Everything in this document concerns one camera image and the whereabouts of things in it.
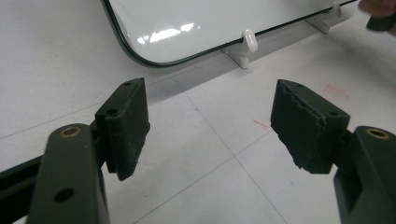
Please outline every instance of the metal bracket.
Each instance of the metal bracket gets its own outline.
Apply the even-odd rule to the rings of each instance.
[[[305,21],[315,26],[317,29],[319,29],[321,32],[327,35],[330,32],[330,26],[323,21],[337,20],[340,18],[341,18],[340,3],[338,1],[334,1],[332,3],[332,10],[308,18]]]
[[[271,127],[299,168],[328,174],[338,167],[333,182],[341,223],[395,223],[396,135],[368,126],[352,133],[349,120],[307,87],[277,82]]]
[[[247,69],[249,64],[248,55],[257,51],[259,45],[257,44],[256,36],[252,30],[246,29],[242,34],[244,41],[240,44],[235,44],[223,52],[233,59],[241,68]]]
[[[0,173],[0,223],[109,223],[101,167],[131,176],[149,127],[144,79],[124,82],[90,126],[54,131],[44,156]]]

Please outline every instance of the tile grout line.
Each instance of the tile grout line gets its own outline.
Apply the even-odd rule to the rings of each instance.
[[[254,144],[256,144],[258,141],[262,140],[265,136],[268,135],[268,133],[265,133],[263,136],[261,136],[260,138],[258,138],[256,141],[252,142],[251,144],[249,144],[247,147],[243,148],[241,151],[239,151],[238,153],[236,153],[234,156],[235,158],[241,154],[242,152],[246,151],[248,148],[250,148],[251,146],[253,146]]]
[[[380,61],[381,60],[381,58],[384,56],[384,55],[387,55],[389,52],[391,52],[393,49],[388,49],[387,51],[385,51],[385,52],[383,52],[383,53],[379,53],[378,55],[376,55],[376,56],[374,56],[373,57],[373,63],[377,63],[378,61]]]
[[[242,169],[244,169],[244,171],[247,173],[247,175],[250,177],[250,179],[253,181],[253,183],[256,185],[256,187],[259,189],[259,191],[262,193],[262,195],[265,197],[265,199],[267,199],[268,203],[271,204],[271,206],[273,206],[273,208],[276,210],[277,214],[282,218],[282,220],[288,224],[288,222],[285,220],[285,218],[282,217],[282,215],[279,213],[279,211],[277,211],[276,207],[273,205],[273,203],[268,199],[268,197],[265,195],[265,193],[262,191],[262,189],[259,187],[259,185],[257,184],[257,182],[253,179],[253,177],[250,175],[250,173],[248,173],[248,171],[245,169],[245,167],[242,165],[242,163],[235,157],[235,159],[238,161],[239,165],[242,167]]]
[[[381,58],[382,58],[383,56],[385,56],[385,55],[387,55],[388,53],[392,52],[394,49],[396,49],[396,45],[395,45],[393,48],[388,49],[388,50],[385,51],[384,53],[379,54],[379,55],[375,58],[375,61],[381,60]]]
[[[193,71],[193,70],[195,70],[195,69],[197,69],[197,68],[200,68],[200,67],[203,67],[203,66],[207,66],[207,65],[210,65],[210,64],[212,64],[212,63],[215,63],[215,62],[217,62],[217,61],[219,61],[219,60],[222,60],[222,59],[224,59],[225,57],[221,57],[221,58],[219,58],[219,59],[216,59],[215,61],[213,61],[213,62],[208,62],[208,63],[204,63],[204,64],[202,64],[202,65],[192,65],[192,68],[191,69],[187,69],[186,71],[182,71],[181,73],[176,73],[176,74],[174,74],[174,75],[172,75],[172,76],[170,76],[170,77],[166,77],[166,78],[164,78],[164,79],[161,79],[161,80],[158,80],[158,81],[154,81],[154,82],[152,82],[152,83],[149,83],[148,85],[146,85],[146,87],[150,87],[150,86],[152,86],[152,85],[155,85],[155,84],[158,84],[158,83],[160,83],[160,82],[163,82],[163,81],[165,81],[165,80],[169,80],[169,79],[174,79],[175,77],[178,77],[178,76],[181,76],[181,75],[183,75],[183,74],[186,74],[186,73],[189,73],[190,71]]]
[[[189,99],[190,103],[198,109],[198,106],[196,106],[196,104],[192,101],[192,99],[190,98],[190,96],[186,93],[186,91],[180,86],[180,84],[174,79],[174,81],[176,82],[176,84],[181,88],[181,90],[183,91],[183,93],[186,95],[186,97]],[[205,122],[207,123],[207,125],[209,125],[210,129],[212,129],[212,131],[218,136],[218,138],[220,139],[220,141],[224,144],[224,146],[227,147],[227,149],[230,151],[231,155],[235,156],[233,154],[233,152],[231,151],[231,149],[228,147],[228,145],[224,142],[224,140],[220,137],[220,135],[218,134],[218,132],[216,132],[215,128],[213,128],[213,126],[209,123],[209,121],[207,120],[207,118],[201,113],[201,111],[198,109],[198,113],[201,115],[201,117],[205,120]]]
[[[50,120],[47,120],[47,121],[45,121],[45,122],[39,123],[39,124],[37,124],[37,125],[34,125],[34,126],[30,127],[30,128],[27,128],[27,129],[24,129],[24,130],[21,130],[21,131],[18,131],[18,132],[15,132],[15,133],[12,133],[12,134],[3,136],[3,137],[0,137],[0,141],[3,140],[3,139],[9,138],[9,137],[11,137],[11,136],[14,136],[14,135],[16,135],[16,134],[24,133],[24,132],[26,132],[26,131],[29,131],[29,130],[33,129],[33,128],[39,127],[39,126],[41,126],[41,125],[48,124],[48,123],[53,122],[53,121],[55,121],[55,120],[57,120],[57,119],[62,119],[62,118],[65,118],[65,117],[67,117],[67,116],[76,114],[76,113],[78,113],[78,112],[80,112],[80,111],[82,111],[82,110],[85,110],[85,109],[94,107],[94,106],[99,105],[99,104],[102,104],[102,103],[104,103],[104,102],[105,102],[105,101],[100,102],[100,103],[97,103],[97,104],[94,104],[94,105],[89,105],[89,106],[87,106],[87,107],[81,108],[80,110],[71,112],[71,113],[69,113],[69,114],[62,115],[62,116],[60,116],[60,117],[58,117],[58,118],[56,118],[56,119],[50,119]]]
[[[151,211],[149,211],[147,214],[145,214],[144,216],[142,216],[141,218],[139,218],[135,223],[139,222],[140,220],[142,220],[143,218],[145,218],[146,216],[150,215],[151,213],[153,213],[155,210],[159,209],[161,206],[163,206],[164,204],[168,203],[169,201],[171,201],[172,199],[176,198],[177,195],[179,195],[180,193],[184,192],[186,189],[189,189],[190,187],[192,187],[193,185],[195,185],[198,181],[202,180],[203,178],[205,178],[206,176],[212,174],[213,172],[215,172],[217,169],[219,169],[222,165],[224,165],[225,163],[227,163],[228,161],[234,159],[234,157],[231,157],[230,159],[224,161],[222,164],[218,165],[215,169],[209,171],[207,174],[201,176],[199,179],[195,180],[194,182],[192,182],[191,184],[189,184],[186,188],[184,188],[183,190],[181,190],[180,192],[178,192],[177,194],[175,194],[174,196],[172,196],[170,199],[166,200],[164,203],[161,203],[160,205],[158,205],[157,207],[155,207],[154,209],[152,209]]]

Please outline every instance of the white plastic clip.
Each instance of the white plastic clip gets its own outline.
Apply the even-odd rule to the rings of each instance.
[[[332,3],[332,10],[319,14],[317,16],[306,19],[305,21],[309,24],[315,26],[324,34],[328,34],[330,31],[330,26],[323,21],[336,20],[341,18],[341,8],[338,1]]]
[[[249,63],[248,55],[257,51],[259,45],[253,31],[247,29],[243,33],[243,37],[244,42],[232,45],[223,52],[230,56],[241,68],[247,69]]]

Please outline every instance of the red mark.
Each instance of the red mark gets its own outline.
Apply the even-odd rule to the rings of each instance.
[[[324,95],[324,94],[330,94],[334,97],[342,96],[346,99],[349,99],[349,96],[344,92],[343,89],[341,89],[338,86],[331,85],[331,84],[326,85],[326,88],[322,92],[322,95]]]
[[[264,128],[265,130],[268,130],[268,126],[267,125],[265,125],[265,124],[263,124],[263,123],[261,123],[261,122],[259,122],[259,121],[257,121],[257,120],[253,120],[255,123],[257,123],[260,127],[262,127],[262,128]]]

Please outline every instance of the white tiled floor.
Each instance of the white tiled floor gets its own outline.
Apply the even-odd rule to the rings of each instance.
[[[248,70],[219,51],[146,68],[122,52],[99,1],[40,4],[0,3],[0,171],[42,154],[56,128],[91,123],[118,85],[144,77],[151,130],[134,176],[103,169],[112,223],[339,223],[336,168],[299,170],[271,130],[279,78],[343,108],[351,131],[396,133],[396,38],[366,31],[356,4],[329,35],[301,21],[260,36]],[[58,7],[73,17],[43,12]]]

